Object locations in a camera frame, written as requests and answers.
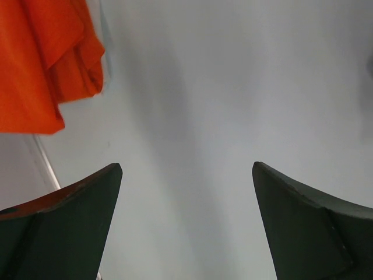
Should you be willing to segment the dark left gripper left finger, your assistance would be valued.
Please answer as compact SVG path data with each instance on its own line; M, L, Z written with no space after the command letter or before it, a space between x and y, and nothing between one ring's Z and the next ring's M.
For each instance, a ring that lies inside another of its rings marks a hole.
M96 279L121 186L112 163L1 211L1 279Z

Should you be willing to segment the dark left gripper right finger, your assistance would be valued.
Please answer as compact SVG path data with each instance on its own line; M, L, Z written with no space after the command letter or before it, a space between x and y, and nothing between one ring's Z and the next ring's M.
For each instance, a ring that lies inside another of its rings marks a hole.
M371 208L263 162L252 177L277 279L372 279Z

